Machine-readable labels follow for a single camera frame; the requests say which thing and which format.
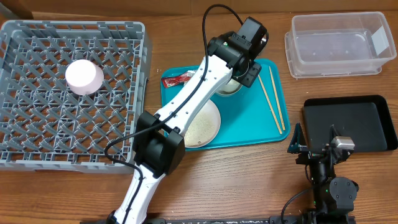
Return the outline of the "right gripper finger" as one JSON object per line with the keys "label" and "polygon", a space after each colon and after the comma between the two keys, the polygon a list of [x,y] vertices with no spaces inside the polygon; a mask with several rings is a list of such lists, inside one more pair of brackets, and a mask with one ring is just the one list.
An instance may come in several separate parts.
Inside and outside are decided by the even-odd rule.
{"label": "right gripper finger", "polygon": [[329,138],[329,146],[336,146],[340,140],[340,133],[337,131],[334,124],[330,126]]}
{"label": "right gripper finger", "polygon": [[291,154],[308,152],[308,146],[300,123],[295,125],[294,134],[287,152]]}

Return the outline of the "grey bowl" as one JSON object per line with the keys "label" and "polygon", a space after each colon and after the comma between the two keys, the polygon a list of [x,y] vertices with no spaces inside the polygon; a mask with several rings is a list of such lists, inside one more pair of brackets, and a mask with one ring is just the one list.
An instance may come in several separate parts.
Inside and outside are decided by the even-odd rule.
{"label": "grey bowl", "polygon": [[223,96],[223,97],[228,97],[230,95],[235,94],[238,92],[242,87],[242,84],[239,82],[231,79],[227,84],[222,85],[217,91],[216,94]]}

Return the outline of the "small pink-white bowl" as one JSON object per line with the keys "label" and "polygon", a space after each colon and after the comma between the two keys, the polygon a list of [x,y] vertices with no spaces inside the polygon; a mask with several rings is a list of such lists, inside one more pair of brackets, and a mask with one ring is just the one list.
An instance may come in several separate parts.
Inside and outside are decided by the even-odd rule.
{"label": "small pink-white bowl", "polygon": [[104,73],[93,62],[80,59],[67,67],[65,78],[72,92],[77,95],[90,95],[101,88]]}

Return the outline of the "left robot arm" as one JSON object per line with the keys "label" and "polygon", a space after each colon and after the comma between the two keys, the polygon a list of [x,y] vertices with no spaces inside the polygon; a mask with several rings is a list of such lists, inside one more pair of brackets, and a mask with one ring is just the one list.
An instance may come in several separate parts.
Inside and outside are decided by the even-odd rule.
{"label": "left robot arm", "polygon": [[110,142],[112,147],[133,140],[132,182],[122,205],[107,223],[143,223],[160,181],[171,174],[185,154],[184,135],[207,101],[230,80],[249,88],[261,71],[255,58],[267,44],[267,29],[248,17],[237,31],[205,41],[205,57],[195,74],[177,95],[155,114],[143,112],[136,131]]}

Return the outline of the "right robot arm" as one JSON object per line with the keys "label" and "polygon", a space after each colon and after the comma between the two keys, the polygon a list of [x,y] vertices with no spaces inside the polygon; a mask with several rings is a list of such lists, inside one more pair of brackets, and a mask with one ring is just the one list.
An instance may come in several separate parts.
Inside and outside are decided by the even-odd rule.
{"label": "right robot arm", "polygon": [[[305,175],[311,187],[286,202],[280,213],[281,222],[354,223],[354,217],[349,217],[348,214],[354,210],[359,185],[335,174],[335,165],[346,161],[354,153],[353,140],[340,136],[335,127],[330,126],[329,143],[320,152],[313,152],[307,146],[300,123],[297,123],[287,152],[298,155],[296,163],[305,166]],[[297,217],[285,218],[287,206],[308,192],[313,192],[314,207]]]}

